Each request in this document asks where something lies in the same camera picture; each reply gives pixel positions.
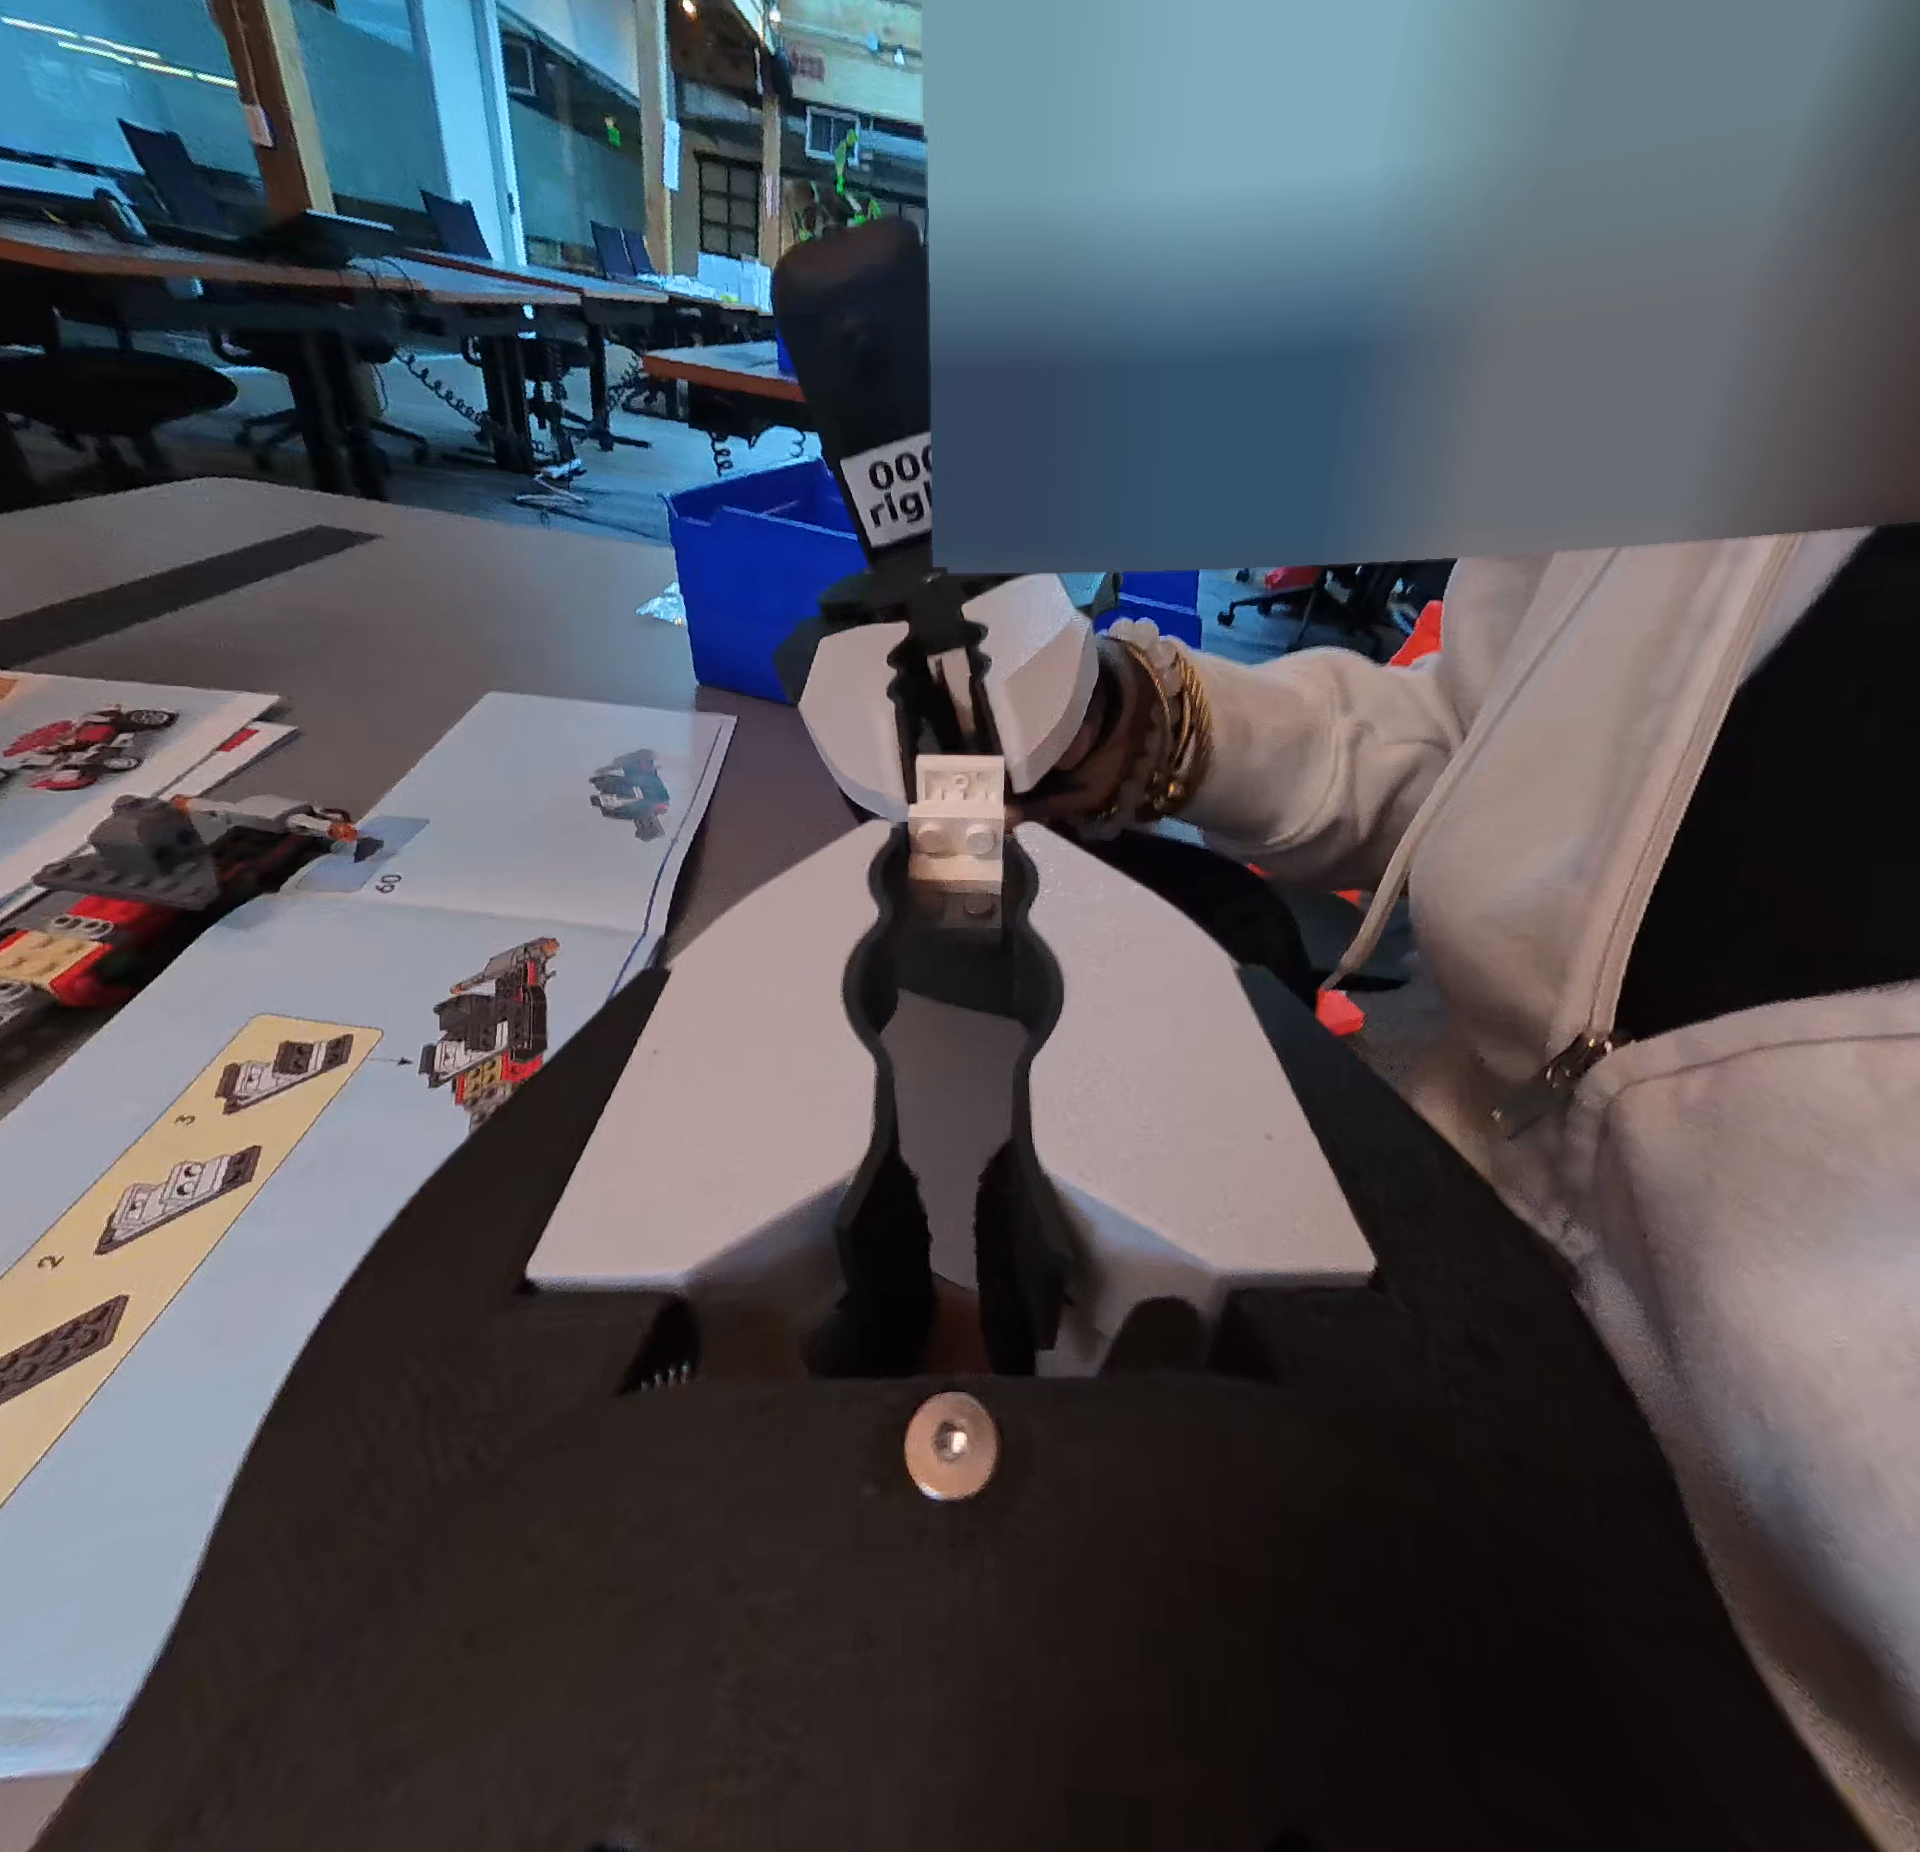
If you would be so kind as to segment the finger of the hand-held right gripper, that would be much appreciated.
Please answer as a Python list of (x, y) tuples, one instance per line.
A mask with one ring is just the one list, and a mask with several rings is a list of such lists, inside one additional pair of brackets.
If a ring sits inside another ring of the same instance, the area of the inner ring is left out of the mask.
[(826, 631), (812, 650), (799, 712), (842, 795), (879, 820), (907, 820), (918, 758), (931, 752), (927, 665), (907, 625)]
[(1057, 577), (1016, 577), (965, 598), (953, 707), (965, 799), (1040, 784), (1080, 736), (1098, 684), (1089, 619)]

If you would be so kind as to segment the long office desk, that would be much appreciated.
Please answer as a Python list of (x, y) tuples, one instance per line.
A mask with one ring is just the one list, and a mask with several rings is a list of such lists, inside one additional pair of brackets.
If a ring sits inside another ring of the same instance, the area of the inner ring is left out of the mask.
[(528, 347), (537, 317), (580, 305), (570, 289), (484, 275), (422, 256), (344, 270), (124, 241), (102, 230), (5, 220), (5, 285), (45, 293), (71, 319), (114, 331), (265, 335), (290, 379), (309, 472), (324, 493), (388, 496), (388, 464), (349, 382), (361, 345), (477, 347), (491, 464), (537, 479)]

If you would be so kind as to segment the person's right forearm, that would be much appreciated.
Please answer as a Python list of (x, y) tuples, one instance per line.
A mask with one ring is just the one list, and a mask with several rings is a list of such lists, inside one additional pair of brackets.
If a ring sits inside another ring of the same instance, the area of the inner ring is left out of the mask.
[(1263, 665), (1199, 655), (1212, 722), (1181, 817), (1285, 887), (1373, 888), (1490, 696), (1538, 558), (1454, 569), (1441, 645), (1404, 669), (1342, 649)]

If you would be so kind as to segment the closed instruction booklet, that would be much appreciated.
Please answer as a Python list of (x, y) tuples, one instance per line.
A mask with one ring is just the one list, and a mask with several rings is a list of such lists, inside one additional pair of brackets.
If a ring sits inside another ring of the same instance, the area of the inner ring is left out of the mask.
[(145, 681), (3, 675), (3, 902), (73, 854), (114, 799), (168, 794), (279, 696)]

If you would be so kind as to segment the blue plastic bin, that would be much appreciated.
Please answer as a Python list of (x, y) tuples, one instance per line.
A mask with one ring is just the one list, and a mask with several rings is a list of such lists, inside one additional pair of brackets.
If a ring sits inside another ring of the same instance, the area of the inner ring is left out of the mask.
[(832, 584), (866, 563), (816, 459), (663, 496), (699, 686), (785, 701), (776, 653)]
[(1118, 621), (1152, 625), (1160, 637), (1180, 639), (1199, 650), (1203, 619), (1199, 608), (1199, 571), (1126, 571), (1118, 575), (1113, 602), (1096, 618), (1098, 629)]

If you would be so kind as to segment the person's right hand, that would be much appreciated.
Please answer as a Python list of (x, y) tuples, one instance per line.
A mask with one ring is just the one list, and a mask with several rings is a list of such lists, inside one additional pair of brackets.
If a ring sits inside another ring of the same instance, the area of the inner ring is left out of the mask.
[(1080, 733), (1036, 789), (1008, 809), (1010, 823), (1087, 828), (1116, 815), (1156, 730), (1157, 692), (1136, 653), (1110, 636), (1093, 639), (1098, 679)]

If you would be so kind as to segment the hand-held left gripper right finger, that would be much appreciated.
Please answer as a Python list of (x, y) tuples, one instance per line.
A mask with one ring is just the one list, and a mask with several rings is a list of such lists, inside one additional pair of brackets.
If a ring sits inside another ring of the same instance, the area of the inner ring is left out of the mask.
[(1008, 874), (1013, 1124), (982, 1175), (996, 1372), (1089, 1374), (1147, 1307), (1208, 1336), (1241, 1291), (1357, 1291), (1376, 1253), (1265, 1027), (1297, 1002), (1059, 831)]

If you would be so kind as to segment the person's black top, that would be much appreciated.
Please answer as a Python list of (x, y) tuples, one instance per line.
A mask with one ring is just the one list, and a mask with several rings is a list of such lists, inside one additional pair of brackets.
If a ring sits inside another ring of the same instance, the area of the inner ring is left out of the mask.
[(1875, 530), (1737, 688), (1616, 1034), (1919, 976), (1919, 526)]

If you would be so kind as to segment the red grey lego model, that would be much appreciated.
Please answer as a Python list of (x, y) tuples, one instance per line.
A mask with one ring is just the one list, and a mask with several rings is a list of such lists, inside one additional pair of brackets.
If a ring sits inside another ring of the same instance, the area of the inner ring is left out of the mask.
[(85, 845), (35, 870), (3, 924), (3, 1075), (11, 1084), (67, 1037), (128, 1006), (242, 903), (329, 855), (371, 862), (387, 842), (346, 812), (252, 795), (112, 800)]

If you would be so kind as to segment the orange-topped desk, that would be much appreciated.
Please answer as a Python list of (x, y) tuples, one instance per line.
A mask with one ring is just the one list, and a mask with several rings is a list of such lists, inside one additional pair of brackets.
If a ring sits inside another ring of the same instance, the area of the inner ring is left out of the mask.
[(686, 423), (716, 453), (734, 440), (753, 447), (767, 431), (819, 431), (776, 342), (658, 349), (639, 361), (643, 378), (683, 404)]

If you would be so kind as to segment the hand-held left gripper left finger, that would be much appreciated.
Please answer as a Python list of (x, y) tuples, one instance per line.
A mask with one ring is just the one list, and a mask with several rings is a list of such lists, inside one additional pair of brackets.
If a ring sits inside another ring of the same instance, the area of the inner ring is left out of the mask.
[(643, 1291), (707, 1375), (912, 1375), (938, 1310), (893, 1083), (852, 1002), (898, 826), (856, 826), (667, 971), (528, 1261), (541, 1291)]

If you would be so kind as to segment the open instruction booklet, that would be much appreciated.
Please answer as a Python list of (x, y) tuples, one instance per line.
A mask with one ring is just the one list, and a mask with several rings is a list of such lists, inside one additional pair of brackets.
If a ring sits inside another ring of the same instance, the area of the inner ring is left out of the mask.
[(5, 1118), (3, 1767), (139, 1694), (304, 1343), (660, 948), (732, 717), (485, 695)]

